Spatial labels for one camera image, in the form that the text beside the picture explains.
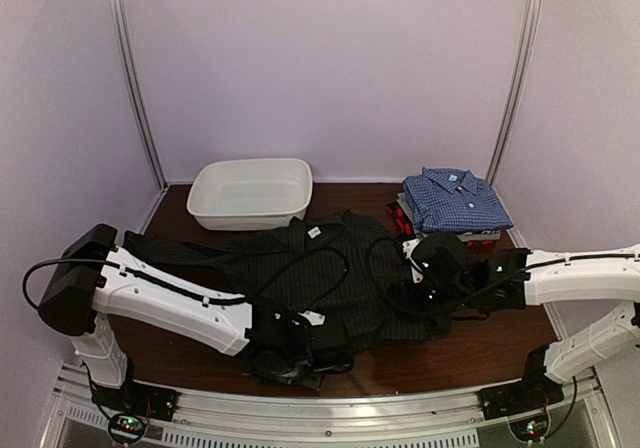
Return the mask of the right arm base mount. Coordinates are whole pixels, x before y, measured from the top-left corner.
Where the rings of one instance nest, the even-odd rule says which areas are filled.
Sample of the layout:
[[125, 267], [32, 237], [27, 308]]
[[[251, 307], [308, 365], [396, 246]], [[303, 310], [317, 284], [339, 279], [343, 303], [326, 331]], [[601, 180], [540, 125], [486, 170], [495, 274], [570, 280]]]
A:
[[564, 418], [553, 424], [550, 406], [565, 399], [563, 384], [553, 381], [547, 374], [545, 356], [548, 344], [532, 350], [526, 358], [519, 381], [483, 388], [478, 397], [484, 419], [507, 417], [513, 437], [528, 446], [544, 444], [558, 433], [572, 414], [578, 394], [576, 377], [572, 378], [571, 403]]

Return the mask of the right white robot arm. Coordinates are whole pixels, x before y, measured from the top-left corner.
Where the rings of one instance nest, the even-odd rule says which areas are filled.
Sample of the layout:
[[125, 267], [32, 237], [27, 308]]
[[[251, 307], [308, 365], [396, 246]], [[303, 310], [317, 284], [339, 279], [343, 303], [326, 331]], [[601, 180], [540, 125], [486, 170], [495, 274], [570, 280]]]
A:
[[512, 391], [519, 408], [535, 408], [551, 383], [562, 385], [639, 341], [638, 246], [580, 253], [514, 248], [479, 260], [457, 235], [438, 233], [404, 242], [401, 253], [412, 277], [385, 299], [412, 318], [460, 308], [490, 314], [561, 301], [618, 301], [600, 320], [528, 355]]

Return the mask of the black pinstriped long sleeve shirt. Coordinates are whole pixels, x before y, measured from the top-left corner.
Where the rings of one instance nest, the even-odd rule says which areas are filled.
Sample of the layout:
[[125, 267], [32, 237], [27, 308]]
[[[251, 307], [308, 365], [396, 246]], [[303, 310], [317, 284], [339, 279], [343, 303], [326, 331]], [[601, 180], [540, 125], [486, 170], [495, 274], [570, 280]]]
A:
[[447, 316], [412, 318], [391, 308], [387, 288], [411, 273], [401, 243], [376, 219], [350, 211], [214, 245], [128, 232], [124, 246], [153, 267], [219, 272], [234, 293], [261, 293], [339, 320], [354, 356], [382, 342], [435, 341], [451, 332]]

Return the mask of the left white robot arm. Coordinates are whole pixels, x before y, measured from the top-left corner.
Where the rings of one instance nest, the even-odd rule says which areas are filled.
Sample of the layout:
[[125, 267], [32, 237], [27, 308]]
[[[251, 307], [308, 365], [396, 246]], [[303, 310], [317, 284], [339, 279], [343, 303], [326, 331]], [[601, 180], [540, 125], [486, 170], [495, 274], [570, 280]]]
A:
[[354, 352], [343, 322], [264, 297], [206, 288], [159, 270], [116, 243], [98, 224], [60, 258], [34, 265], [55, 270], [35, 309], [68, 336], [92, 381], [123, 412], [137, 410], [144, 392], [119, 347], [109, 316], [134, 319], [248, 360], [254, 377], [317, 388], [323, 377], [349, 371]]

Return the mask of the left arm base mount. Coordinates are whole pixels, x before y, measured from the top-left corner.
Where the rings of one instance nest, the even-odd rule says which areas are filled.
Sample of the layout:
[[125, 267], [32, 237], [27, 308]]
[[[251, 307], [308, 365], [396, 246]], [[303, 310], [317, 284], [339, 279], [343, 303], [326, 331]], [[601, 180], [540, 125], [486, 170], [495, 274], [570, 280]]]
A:
[[173, 420], [178, 392], [174, 389], [140, 383], [128, 369], [119, 388], [99, 385], [86, 363], [91, 402], [107, 421], [107, 434], [120, 446], [128, 447], [140, 442], [153, 420]]

